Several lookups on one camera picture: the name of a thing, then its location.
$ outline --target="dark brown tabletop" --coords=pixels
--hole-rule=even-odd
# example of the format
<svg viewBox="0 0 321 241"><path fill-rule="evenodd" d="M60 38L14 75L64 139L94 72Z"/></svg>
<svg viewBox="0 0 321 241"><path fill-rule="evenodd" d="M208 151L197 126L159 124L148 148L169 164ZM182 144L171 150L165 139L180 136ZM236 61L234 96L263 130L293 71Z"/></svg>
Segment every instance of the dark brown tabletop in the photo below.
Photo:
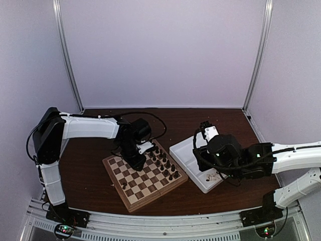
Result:
<svg viewBox="0 0 321 241"><path fill-rule="evenodd" d="M167 133L158 142L169 152L169 147L192 136L203 121L213 123L220 134L233 134L243 147L258 140L240 109L89 109L85 114L117 114L127 111L149 111L167 124ZM146 119L152 134L163 131L162 125L148 115L128 115L133 121ZM102 160L110 156L113 140L102 138L71 139L60 161L63 188L70 207L90 211L130 215L187 215L233 211L260 206L265 193L279 187L275 176L243 180L241 186L221 183L204 194L192 180L129 213L104 168Z"/></svg>

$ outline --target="vertical metal rail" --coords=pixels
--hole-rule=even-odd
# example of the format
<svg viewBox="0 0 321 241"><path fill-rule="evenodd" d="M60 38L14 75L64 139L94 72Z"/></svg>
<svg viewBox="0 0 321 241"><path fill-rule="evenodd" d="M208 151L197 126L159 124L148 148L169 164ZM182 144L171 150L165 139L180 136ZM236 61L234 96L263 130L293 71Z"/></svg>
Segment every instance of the vertical metal rail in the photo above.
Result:
<svg viewBox="0 0 321 241"><path fill-rule="evenodd" d="M68 48L67 48L64 25L63 25L62 16L61 16L60 0L53 0L53 6L54 6L54 14L55 14L56 22L57 22L60 43L61 43L61 48L63 51L64 62L65 62L68 78L69 78L72 92L73 92L74 97L76 99L79 111L83 111L84 107L83 107L81 99L80 99L79 91L78 91L77 84L75 81L75 76L74 76L74 73L73 73L73 70L71 67L69 52L68 52Z"/></svg>
<svg viewBox="0 0 321 241"><path fill-rule="evenodd" d="M273 0L266 0L266 5L265 5L265 13L264 13L264 18L263 18L263 25L262 25L262 32L261 32L261 38L260 38L260 43L259 43L259 48L257 51L257 56L255 60L255 65L252 73L252 78L250 82L250 86L245 98L244 106L243 106L243 111L247 112L248 107L254 92L255 84L259 75L260 67L262 64L263 60L263 54L264 54L264 49L266 46L267 42L267 37L270 31L270 25L271 25L271 19L272 19L272 9L273 9Z"/></svg>

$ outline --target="black pawn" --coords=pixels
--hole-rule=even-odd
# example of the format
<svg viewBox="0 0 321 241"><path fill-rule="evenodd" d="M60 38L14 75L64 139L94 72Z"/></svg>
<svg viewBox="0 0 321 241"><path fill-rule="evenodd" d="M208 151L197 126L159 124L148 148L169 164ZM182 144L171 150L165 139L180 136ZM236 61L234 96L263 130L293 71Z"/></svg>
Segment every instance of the black pawn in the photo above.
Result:
<svg viewBox="0 0 321 241"><path fill-rule="evenodd" d="M169 168L169 167L171 167L171 164L170 164L170 161L169 160L167 160L167 162L166 162L166 166L165 166L166 168Z"/></svg>

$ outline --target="ventilation grille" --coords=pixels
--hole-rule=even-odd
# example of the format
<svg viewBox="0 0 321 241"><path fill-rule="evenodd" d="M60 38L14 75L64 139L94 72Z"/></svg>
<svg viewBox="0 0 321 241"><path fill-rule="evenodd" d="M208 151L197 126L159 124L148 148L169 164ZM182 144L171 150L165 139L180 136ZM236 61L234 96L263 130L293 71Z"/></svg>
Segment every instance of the ventilation grille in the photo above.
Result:
<svg viewBox="0 0 321 241"><path fill-rule="evenodd" d="M82 232L81 238L88 241L146 241L148 239L123 239L123 238L112 238L105 235L91 234ZM226 234L226 235L216 235L211 238L201 238L201 239L179 239L185 241L239 241L239 233Z"/></svg>
<svg viewBox="0 0 321 241"><path fill-rule="evenodd" d="M54 225L46 223L46 222L41 222L39 220L35 220L34 226L42 228L47 231L54 231L54 228L55 228Z"/></svg>

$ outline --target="table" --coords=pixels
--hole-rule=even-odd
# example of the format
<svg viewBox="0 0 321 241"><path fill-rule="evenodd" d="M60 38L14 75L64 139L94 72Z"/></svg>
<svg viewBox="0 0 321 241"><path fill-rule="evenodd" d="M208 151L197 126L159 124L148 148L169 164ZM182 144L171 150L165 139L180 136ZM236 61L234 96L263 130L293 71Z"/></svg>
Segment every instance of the table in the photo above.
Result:
<svg viewBox="0 0 321 241"><path fill-rule="evenodd" d="M170 146L192 136L199 124L206 120L213 123L220 134L233 134L243 147L258 142L240 109L88 109L85 114L104 115L128 111L148 111L165 121L168 132L158 142L167 151ZM149 122L153 136L163 131L162 125L151 116L127 115L125 118L133 121L139 117ZM110 150L114 147L113 140L102 138L77 138L69 141L60 161L60 172L70 207L128 215L207 214L260 206L263 195L279 187L273 175L257 180L243 180L240 187L223 182L204 194L189 179L174 191L129 213L102 163L104 158L110 156Z"/></svg>

